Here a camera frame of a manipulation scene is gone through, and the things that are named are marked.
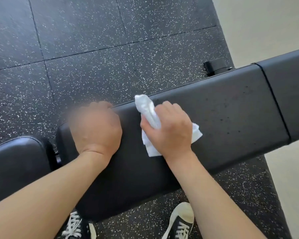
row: blurred hand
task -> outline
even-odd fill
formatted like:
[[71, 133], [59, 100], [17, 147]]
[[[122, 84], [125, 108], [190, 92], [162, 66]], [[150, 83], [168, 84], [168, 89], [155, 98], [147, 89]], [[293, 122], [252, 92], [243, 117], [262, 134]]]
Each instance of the blurred hand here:
[[141, 128], [166, 161], [191, 152], [193, 124], [178, 104], [164, 101], [155, 112], [161, 120], [161, 129], [154, 129], [142, 116]]
[[105, 160], [105, 167], [119, 149], [122, 137], [120, 118], [110, 109], [111, 107], [112, 104], [105, 101], [92, 102], [89, 107], [78, 109], [69, 120], [79, 154], [84, 152], [101, 154]]

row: forearm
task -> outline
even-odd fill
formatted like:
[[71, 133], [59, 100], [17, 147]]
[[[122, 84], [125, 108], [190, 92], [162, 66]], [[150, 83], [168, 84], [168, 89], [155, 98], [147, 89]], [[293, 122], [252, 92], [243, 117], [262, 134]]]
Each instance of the forearm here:
[[193, 152], [171, 161], [168, 164], [188, 197], [204, 239], [265, 238]]
[[0, 202], [0, 239], [54, 238], [103, 170], [98, 154], [83, 153]]

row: black sneaker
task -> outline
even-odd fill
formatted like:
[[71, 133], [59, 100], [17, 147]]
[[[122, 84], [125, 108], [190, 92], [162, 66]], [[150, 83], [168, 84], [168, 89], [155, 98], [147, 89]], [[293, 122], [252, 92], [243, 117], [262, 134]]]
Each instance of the black sneaker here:
[[187, 202], [182, 202], [171, 213], [170, 223], [162, 239], [187, 239], [194, 225], [194, 212]]
[[75, 211], [70, 214], [67, 228], [62, 232], [64, 239], [96, 239], [92, 223], [88, 223]]

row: black floor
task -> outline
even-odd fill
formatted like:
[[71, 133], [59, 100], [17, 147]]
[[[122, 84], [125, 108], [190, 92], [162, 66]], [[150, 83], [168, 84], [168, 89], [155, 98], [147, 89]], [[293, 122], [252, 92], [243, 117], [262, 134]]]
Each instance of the black floor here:
[[[54, 142], [61, 115], [73, 104], [119, 104], [135, 94], [203, 79], [203, 63], [222, 56], [232, 66], [211, 0], [0, 0], [0, 143], [22, 134]], [[263, 160], [258, 163], [265, 167]], [[234, 197], [241, 195], [236, 180], [259, 178], [253, 167], [243, 167], [217, 177]], [[275, 192], [265, 187], [269, 184], [261, 177], [236, 202], [243, 201], [250, 216], [256, 214], [254, 221], [265, 232], [288, 238]], [[250, 209], [252, 195], [267, 204]], [[99, 234], [159, 238], [171, 210], [184, 199], [176, 192], [148, 202], [128, 212], [139, 218], [133, 226], [125, 220], [111, 229], [123, 220], [120, 215], [98, 224]]]

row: white tissue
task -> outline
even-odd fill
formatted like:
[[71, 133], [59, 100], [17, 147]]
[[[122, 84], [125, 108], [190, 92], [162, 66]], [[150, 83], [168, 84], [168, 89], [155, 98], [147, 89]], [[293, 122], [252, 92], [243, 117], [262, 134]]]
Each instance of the white tissue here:
[[[143, 114], [148, 120], [152, 128], [160, 129], [161, 122], [155, 112], [155, 106], [152, 100], [147, 95], [136, 95], [135, 105], [137, 110]], [[196, 142], [203, 134], [199, 130], [199, 125], [193, 123], [192, 143]], [[142, 130], [142, 140], [146, 147], [149, 157], [160, 156], [161, 154], [154, 148], [146, 133]]]

